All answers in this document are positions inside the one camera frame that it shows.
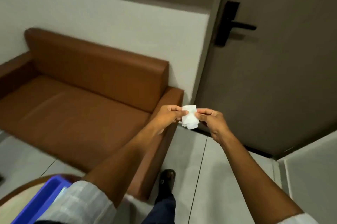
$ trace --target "white wall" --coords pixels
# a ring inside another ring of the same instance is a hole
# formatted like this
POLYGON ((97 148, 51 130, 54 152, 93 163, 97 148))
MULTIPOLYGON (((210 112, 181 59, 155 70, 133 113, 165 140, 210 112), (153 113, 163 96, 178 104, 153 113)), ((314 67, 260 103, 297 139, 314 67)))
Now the white wall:
POLYGON ((293 200, 320 224, 336 223, 337 131, 279 162, 285 164, 293 200))
POLYGON ((190 100, 208 12, 189 12, 125 0, 0 0, 0 63, 27 47, 23 31, 37 26, 168 60, 170 85, 190 100))

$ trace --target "door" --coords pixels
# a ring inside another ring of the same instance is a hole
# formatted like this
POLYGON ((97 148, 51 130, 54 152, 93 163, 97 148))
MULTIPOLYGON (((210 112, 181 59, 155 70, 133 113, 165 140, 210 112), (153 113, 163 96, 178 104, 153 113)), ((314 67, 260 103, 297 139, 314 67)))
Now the door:
POLYGON ((336 1, 222 0, 195 104, 274 156, 336 124, 336 1), (257 29, 233 28, 217 46, 228 1, 240 3, 235 21, 257 29))

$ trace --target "white tissue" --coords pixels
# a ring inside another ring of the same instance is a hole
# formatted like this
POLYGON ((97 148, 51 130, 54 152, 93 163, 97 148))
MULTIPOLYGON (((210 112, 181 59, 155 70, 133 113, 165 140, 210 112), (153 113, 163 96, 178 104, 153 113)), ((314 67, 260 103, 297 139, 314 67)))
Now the white tissue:
POLYGON ((183 110, 187 110, 188 114, 182 117, 182 125, 187 127, 189 130, 197 128, 199 120, 194 115, 196 112, 196 105, 185 105, 183 106, 183 110))

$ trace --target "tile floor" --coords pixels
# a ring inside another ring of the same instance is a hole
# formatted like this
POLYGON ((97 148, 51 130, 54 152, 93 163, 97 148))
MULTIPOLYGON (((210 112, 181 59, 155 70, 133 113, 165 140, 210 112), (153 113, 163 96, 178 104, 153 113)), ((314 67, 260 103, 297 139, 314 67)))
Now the tile floor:
MULTIPOLYGON (((280 184, 276 162, 252 156, 280 184)), ((162 165, 166 168, 176 171, 176 223, 254 223, 228 160, 212 138, 178 127, 162 165)), ((84 175, 12 136, 0 141, 0 174, 6 178, 0 198, 30 180, 54 173, 84 175)), ((141 223, 152 208, 157 186, 147 203, 126 195, 114 223, 141 223)))

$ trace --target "sofa seat cushion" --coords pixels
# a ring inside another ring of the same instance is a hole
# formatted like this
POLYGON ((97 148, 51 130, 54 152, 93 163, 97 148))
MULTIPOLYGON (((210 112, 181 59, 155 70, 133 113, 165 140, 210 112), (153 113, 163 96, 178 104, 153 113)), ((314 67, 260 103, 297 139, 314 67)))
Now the sofa seat cushion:
POLYGON ((46 76, 0 100, 0 128, 84 172, 125 145, 149 117, 46 76))

